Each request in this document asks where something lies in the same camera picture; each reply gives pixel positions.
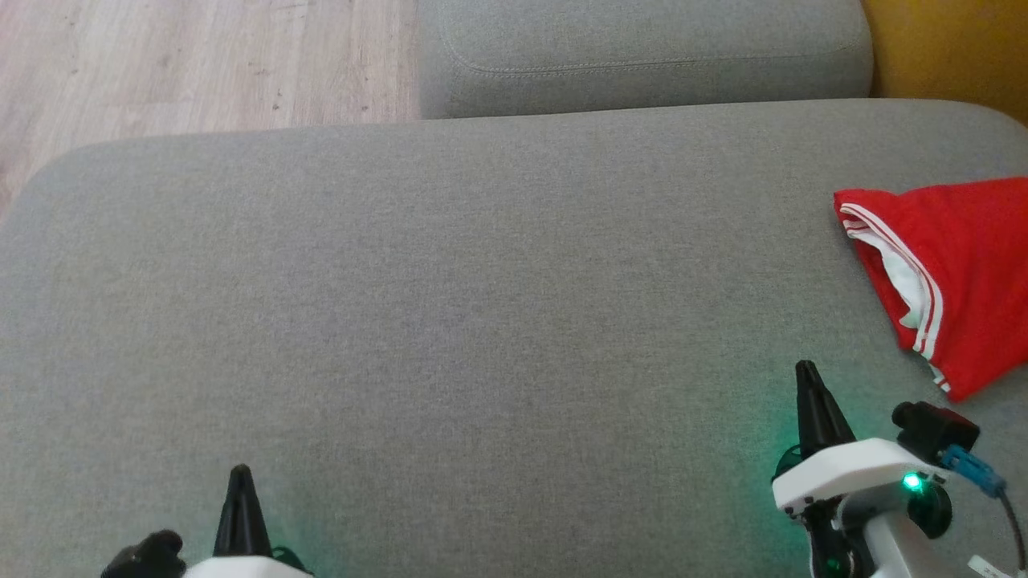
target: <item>green indicator light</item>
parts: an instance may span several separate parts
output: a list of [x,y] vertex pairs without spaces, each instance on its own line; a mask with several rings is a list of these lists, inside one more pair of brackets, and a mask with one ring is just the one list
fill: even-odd
[[921,477],[917,474],[907,474],[903,476],[903,484],[906,485],[909,490],[920,490],[921,483],[923,483],[923,481],[921,480]]

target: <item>cable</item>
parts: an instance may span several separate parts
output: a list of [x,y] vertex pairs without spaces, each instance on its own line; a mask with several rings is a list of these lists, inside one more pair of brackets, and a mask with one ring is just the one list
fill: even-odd
[[1018,525],[1018,516],[1014,513],[1014,506],[1011,505],[1011,499],[1006,497],[1006,491],[999,491],[999,501],[1003,504],[1003,509],[1006,510],[1006,517],[1011,520],[1011,529],[1014,530],[1014,541],[1018,545],[1018,570],[1022,573],[1025,572],[1025,539],[1021,534],[1021,526]]

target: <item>gray fabric surface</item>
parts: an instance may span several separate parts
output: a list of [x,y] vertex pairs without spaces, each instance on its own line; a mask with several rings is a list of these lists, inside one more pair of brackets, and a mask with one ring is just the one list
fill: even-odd
[[[794,363],[861,437],[943,400],[832,191],[1026,172],[998,113],[870,100],[80,149],[0,228],[0,568],[195,562],[245,462],[319,576],[803,575]],[[1023,516],[1026,377],[959,408]],[[952,490],[942,554],[1009,568]]]
[[859,0],[424,0],[426,118],[864,97]]

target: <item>white stripe trim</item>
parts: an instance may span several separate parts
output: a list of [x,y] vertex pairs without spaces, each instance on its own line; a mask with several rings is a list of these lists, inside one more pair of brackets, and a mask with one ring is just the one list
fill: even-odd
[[935,354],[935,340],[939,338],[939,329],[943,323],[943,292],[939,289],[935,280],[931,278],[928,269],[917,258],[917,255],[877,215],[853,203],[843,203],[839,212],[853,215],[867,223],[872,230],[892,246],[897,253],[910,260],[917,267],[918,273],[927,281],[928,289],[930,290],[930,293],[928,293],[929,312],[921,320],[921,325],[917,330],[914,351],[920,353],[928,361],[931,361],[931,357]]

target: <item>red cloth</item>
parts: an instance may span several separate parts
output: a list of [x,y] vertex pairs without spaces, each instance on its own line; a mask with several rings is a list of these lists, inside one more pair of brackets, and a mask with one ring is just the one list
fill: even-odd
[[911,308],[886,274],[882,253],[855,244],[900,347],[928,360],[952,401],[1028,361],[1028,178],[901,195],[840,190],[835,209],[850,237],[873,231],[916,268],[926,315],[912,329],[900,323]]

